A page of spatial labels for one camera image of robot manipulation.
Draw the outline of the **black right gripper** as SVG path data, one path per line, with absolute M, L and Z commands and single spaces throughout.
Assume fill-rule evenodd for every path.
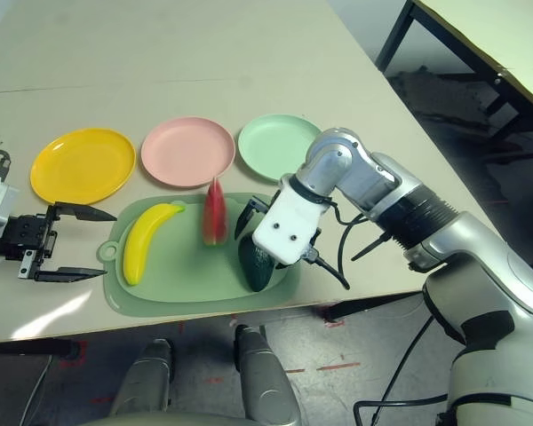
M 267 202 L 262 201 L 259 198 L 251 198 L 245 205 L 240 216 L 237 218 L 234 234 L 235 239 L 237 240 L 239 238 L 246 225 L 251 221 L 255 212 L 266 214 L 269 209 L 270 205 Z M 278 263 L 274 268 L 276 270 L 282 270 L 287 267 L 287 264 Z

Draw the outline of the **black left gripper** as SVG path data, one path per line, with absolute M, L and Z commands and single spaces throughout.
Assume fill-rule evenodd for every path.
M 45 214 L 10 217 L 0 236 L 0 260 L 19 261 L 18 277 L 38 282 L 71 283 L 88 280 L 107 272 L 99 269 L 60 267 L 42 271 L 45 258 L 50 258 L 57 238 L 53 223 L 60 217 L 73 216 L 89 222 L 112 222 L 117 218 L 89 205 L 56 201 Z

